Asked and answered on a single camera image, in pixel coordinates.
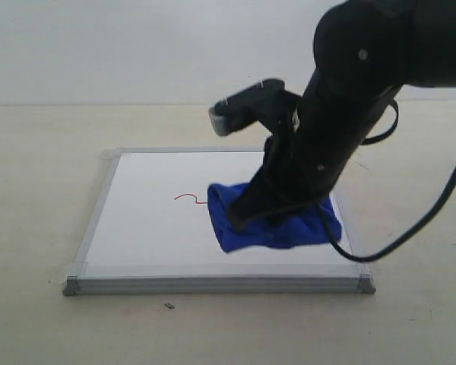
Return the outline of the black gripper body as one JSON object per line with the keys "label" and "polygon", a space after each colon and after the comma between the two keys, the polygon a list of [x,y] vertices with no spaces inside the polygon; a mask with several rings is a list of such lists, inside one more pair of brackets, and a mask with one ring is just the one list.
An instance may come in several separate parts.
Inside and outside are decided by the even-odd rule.
{"label": "black gripper body", "polygon": [[270,133],[261,167],[246,188],[248,213],[293,213],[327,197],[327,168],[321,146],[327,138],[325,114],[287,109],[251,112]]}

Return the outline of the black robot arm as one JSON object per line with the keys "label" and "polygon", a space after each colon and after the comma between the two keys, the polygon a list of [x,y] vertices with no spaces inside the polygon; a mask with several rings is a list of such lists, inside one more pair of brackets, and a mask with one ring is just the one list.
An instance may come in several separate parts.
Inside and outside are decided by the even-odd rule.
{"label": "black robot arm", "polygon": [[226,210],[237,230],[324,198],[405,85],[456,87],[456,1],[346,1],[313,40],[315,71],[271,117],[264,163]]}

